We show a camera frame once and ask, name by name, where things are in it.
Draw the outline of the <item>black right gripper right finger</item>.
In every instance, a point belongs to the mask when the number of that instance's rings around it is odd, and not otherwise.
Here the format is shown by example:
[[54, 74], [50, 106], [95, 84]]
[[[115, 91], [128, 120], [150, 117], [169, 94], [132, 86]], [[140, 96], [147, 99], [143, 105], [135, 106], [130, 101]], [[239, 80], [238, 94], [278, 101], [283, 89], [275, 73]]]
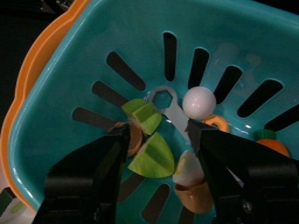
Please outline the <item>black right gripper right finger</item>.
[[218, 224], [299, 224], [299, 161], [265, 145], [189, 121]]

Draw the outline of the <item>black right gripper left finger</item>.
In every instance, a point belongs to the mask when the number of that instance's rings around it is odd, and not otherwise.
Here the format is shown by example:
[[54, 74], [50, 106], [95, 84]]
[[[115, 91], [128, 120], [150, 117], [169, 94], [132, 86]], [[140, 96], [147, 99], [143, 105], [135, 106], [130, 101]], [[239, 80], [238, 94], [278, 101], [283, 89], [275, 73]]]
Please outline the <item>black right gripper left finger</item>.
[[131, 127], [115, 127], [50, 169], [32, 224], [115, 224]]

